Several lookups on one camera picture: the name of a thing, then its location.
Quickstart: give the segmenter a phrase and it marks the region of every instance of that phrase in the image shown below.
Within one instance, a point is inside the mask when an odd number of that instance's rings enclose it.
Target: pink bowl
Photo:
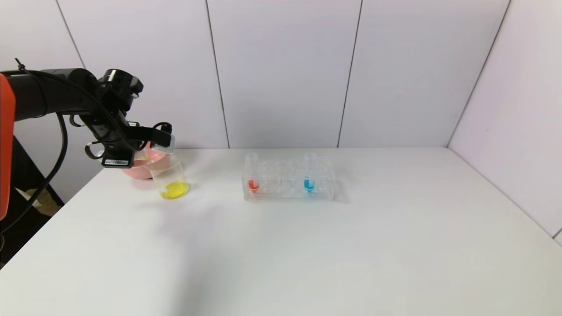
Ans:
[[[147,145],[145,150],[148,154],[148,159],[135,160],[131,168],[121,169],[126,175],[134,179],[150,179],[152,178],[150,170],[145,167],[148,163],[153,163],[157,168],[166,168],[170,164],[170,155],[154,151],[149,148],[149,145]]]

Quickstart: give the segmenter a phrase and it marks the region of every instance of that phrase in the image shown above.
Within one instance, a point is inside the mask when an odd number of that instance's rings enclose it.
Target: wall seam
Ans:
[[[466,111],[466,108],[468,107],[468,103],[470,103],[470,99],[472,98],[472,95],[474,94],[474,91],[476,90],[476,86],[478,85],[478,82],[480,81],[480,77],[482,76],[482,73],[484,72],[484,68],[486,67],[486,64],[488,63],[488,59],[490,57],[490,54],[492,53],[493,46],[494,46],[494,44],[496,44],[496,39],[497,39],[498,34],[500,33],[501,26],[504,24],[505,16],[507,15],[507,11],[509,10],[510,4],[511,4],[511,0],[508,1],[507,6],[505,7],[504,16],[501,18],[500,26],[497,28],[496,35],[494,36],[493,41],[492,41],[492,45],[490,46],[490,50],[488,51],[488,55],[486,55],[486,59],[484,60],[484,64],[482,65],[482,69],[480,69],[480,73],[478,74],[478,77],[476,78],[476,82],[474,83],[474,86],[472,87],[472,91],[470,91],[470,95],[468,96],[468,99],[466,100],[466,103],[463,107],[463,111],[461,112],[461,114],[459,116],[459,120],[457,121],[457,124],[455,125],[455,129],[453,129],[453,132],[451,133],[451,137],[449,138],[449,141],[447,142],[447,145],[445,146],[446,148],[449,148],[449,145],[451,144],[453,136],[455,135],[455,132],[456,132],[457,128],[459,127],[460,121],[463,119],[463,115],[464,115],[464,112]]]
[[[343,99],[342,120],[339,124],[338,143],[336,145],[337,148],[339,148],[339,140],[342,138],[343,116],[346,112],[347,93],[350,90],[351,69],[353,68],[353,57],[355,56],[355,47],[357,45],[357,35],[359,33],[359,22],[361,21],[361,10],[362,9],[363,9],[363,0],[361,0],[361,4],[359,5],[359,17],[357,18],[357,29],[355,29],[355,40],[353,42],[353,51],[351,53],[350,72],[347,76],[346,96]]]

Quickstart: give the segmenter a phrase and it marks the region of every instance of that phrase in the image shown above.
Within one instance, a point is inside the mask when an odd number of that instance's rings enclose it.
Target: glass beaker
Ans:
[[[167,154],[162,159],[146,165],[160,195],[167,199],[184,196],[189,191],[189,184],[183,174],[182,163],[174,154]]]

